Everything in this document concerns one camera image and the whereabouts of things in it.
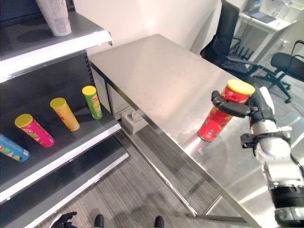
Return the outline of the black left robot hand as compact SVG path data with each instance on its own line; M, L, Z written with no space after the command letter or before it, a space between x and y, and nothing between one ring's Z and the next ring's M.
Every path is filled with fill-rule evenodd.
M56 216L56 218L52 221L50 228L76 228L76 226L69 221L76 214L77 212L75 211L66 214L58 214L58 216Z

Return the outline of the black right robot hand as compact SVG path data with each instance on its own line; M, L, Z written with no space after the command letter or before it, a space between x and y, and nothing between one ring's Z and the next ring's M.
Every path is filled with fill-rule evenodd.
M216 90L212 92L211 101L216 108L225 114L239 118L249 116L251 118L250 124L265 120L276 122L274 103L265 86L257 89L244 104L229 101Z

